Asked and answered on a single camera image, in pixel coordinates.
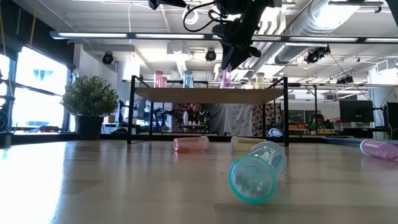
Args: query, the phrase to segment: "pink plastic cup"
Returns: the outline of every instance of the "pink plastic cup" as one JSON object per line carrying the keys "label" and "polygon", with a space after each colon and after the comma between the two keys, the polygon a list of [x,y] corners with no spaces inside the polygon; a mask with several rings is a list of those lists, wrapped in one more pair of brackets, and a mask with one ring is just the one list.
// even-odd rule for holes
{"label": "pink plastic cup", "polygon": [[192,138],[178,138],[173,140],[174,149],[178,151],[204,151],[207,150],[209,139],[206,136]]}
{"label": "pink plastic cup", "polygon": [[398,158],[398,145],[396,144],[367,139],[361,142],[359,148],[367,156],[374,156],[376,158],[387,160]]}

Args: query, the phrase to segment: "ceiling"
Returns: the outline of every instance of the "ceiling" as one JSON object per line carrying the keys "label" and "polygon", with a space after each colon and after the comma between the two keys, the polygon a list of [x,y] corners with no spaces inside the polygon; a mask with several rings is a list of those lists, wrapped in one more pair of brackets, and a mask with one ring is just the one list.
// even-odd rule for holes
{"label": "ceiling", "polygon": [[[36,0],[14,0],[29,12],[34,12]],[[284,9],[287,21],[299,12],[308,0],[295,0],[295,5]],[[128,9],[130,8],[130,21],[132,32],[174,32],[185,33],[182,24],[183,10],[175,7],[164,7],[164,11],[149,9],[143,4],[105,4],[96,1],[76,0],[39,0],[37,5],[37,17],[57,31],[76,32],[128,32]],[[375,14],[376,7],[362,7],[354,13],[347,22],[335,30],[332,35],[379,35],[395,36],[398,28],[387,4],[382,6],[382,12]],[[205,13],[198,13],[199,20],[190,29],[203,26],[209,21]],[[203,33],[210,33],[211,26],[204,29]],[[132,40],[135,46],[135,56],[139,55],[142,61],[141,73],[152,75],[153,70],[162,70],[170,73],[176,70],[176,63],[167,60],[166,40]],[[95,51],[96,54],[104,54],[102,49],[107,46],[125,45],[126,50],[115,51],[114,54],[120,60],[129,58],[128,40],[90,40],[85,42],[86,50]],[[207,49],[215,49],[217,59],[221,59],[221,45],[218,42],[188,41],[190,51],[194,54],[186,62],[190,70],[213,71],[219,62],[206,62]],[[332,55],[343,70],[350,70],[355,82],[367,81],[367,69],[374,66],[385,56],[398,56],[398,45],[354,45],[333,44],[330,45]],[[314,82],[327,82],[330,77],[339,77],[341,68],[336,65],[331,57],[322,59],[318,64],[307,68],[302,63],[303,57],[299,57],[291,66],[285,67],[278,75],[288,75],[290,81],[302,82],[313,80]]]}

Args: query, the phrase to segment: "fluorescent light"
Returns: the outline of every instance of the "fluorescent light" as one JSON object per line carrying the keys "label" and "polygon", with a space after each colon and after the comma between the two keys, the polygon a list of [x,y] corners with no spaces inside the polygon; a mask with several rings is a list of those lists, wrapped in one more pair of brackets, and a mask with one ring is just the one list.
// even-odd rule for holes
{"label": "fluorescent light", "polygon": [[74,37],[74,38],[127,38],[127,34],[112,34],[112,33],[58,33],[60,37]]}
{"label": "fluorescent light", "polygon": [[365,42],[398,43],[398,38],[367,38]]}
{"label": "fluorescent light", "polygon": [[316,41],[316,42],[356,42],[354,37],[291,37],[290,41]]}
{"label": "fluorescent light", "polygon": [[258,41],[258,40],[266,40],[266,41],[280,41],[282,37],[278,36],[269,36],[269,35],[254,35],[251,40]]}
{"label": "fluorescent light", "polygon": [[314,44],[314,43],[286,43],[286,46],[293,47],[327,47],[328,44]]}
{"label": "fluorescent light", "polygon": [[136,34],[136,38],[142,39],[204,39],[201,34]]}

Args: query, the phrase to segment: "table surface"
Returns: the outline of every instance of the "table surface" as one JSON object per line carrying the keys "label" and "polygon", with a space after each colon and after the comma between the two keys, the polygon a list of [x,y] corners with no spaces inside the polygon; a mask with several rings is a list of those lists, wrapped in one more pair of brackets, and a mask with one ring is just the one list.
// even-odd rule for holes
{"label": "table surface", "polygon": [[283,90],[219,88],[136,88],[135,93],[151,102],[266,104],[284,94]]}
{"label": "table surface", "polygon": [[0,150],[0,223],[397,223],[398,164],[357,147],[291,144],[274,196],[229,187],[229,143],[74,141]]}

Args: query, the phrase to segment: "teal plastic cup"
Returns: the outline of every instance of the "teal plastic cup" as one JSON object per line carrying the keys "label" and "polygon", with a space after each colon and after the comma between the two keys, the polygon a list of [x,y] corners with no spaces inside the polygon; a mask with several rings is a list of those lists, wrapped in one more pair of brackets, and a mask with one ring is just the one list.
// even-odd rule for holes
{"label": "teal plastic cup", "polygon": [[262,203],[272,196],[285,169],[284,149],[274,142],[262,142],[231,165],[229,184],[245,202]]}

